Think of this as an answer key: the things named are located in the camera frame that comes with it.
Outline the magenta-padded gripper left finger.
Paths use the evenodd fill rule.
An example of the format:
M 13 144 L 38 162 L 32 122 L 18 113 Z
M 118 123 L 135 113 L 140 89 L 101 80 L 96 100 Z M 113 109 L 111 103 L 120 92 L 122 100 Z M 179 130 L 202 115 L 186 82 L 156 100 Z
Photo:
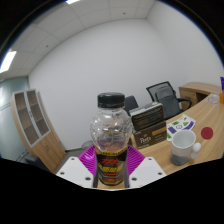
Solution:
M 56 175 L 84 188 L 96 188 L 98 174 L 95 146 L 89 147 L 78 157 L 69 157 Z

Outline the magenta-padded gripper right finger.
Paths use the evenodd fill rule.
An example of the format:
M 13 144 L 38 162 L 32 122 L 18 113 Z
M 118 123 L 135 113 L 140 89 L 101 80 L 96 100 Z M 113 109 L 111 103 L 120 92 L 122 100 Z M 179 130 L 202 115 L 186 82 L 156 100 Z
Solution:
M 166 176 L 153 157 L 143 156 L 129 146 L 126 157 L 126 187 L 139 188 Z

